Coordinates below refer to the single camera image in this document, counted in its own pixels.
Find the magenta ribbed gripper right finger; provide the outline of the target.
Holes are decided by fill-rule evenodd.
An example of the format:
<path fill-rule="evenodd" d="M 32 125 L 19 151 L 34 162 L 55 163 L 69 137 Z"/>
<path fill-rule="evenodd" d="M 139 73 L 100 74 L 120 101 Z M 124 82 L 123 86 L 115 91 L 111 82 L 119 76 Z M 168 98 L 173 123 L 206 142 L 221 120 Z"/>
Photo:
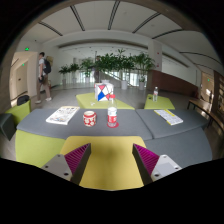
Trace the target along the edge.
<path fill-rule="evenodd" d="M 144 185 L 181 170 L 168 155 L 157 155 L 137 144 L 133 145 L 132 154 Z"/>

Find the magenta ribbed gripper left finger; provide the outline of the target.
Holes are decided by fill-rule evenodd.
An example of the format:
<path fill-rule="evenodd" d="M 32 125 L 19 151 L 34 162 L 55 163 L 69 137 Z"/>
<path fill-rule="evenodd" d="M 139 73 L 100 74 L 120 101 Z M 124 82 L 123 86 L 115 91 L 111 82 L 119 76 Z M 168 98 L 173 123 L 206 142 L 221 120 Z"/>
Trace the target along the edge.
<path fill-rule="evenodd" d="M 42 169 L 79 185 L 91 155 L 91 144 L 82 145 L 66 155 L 56 154 Z"/>

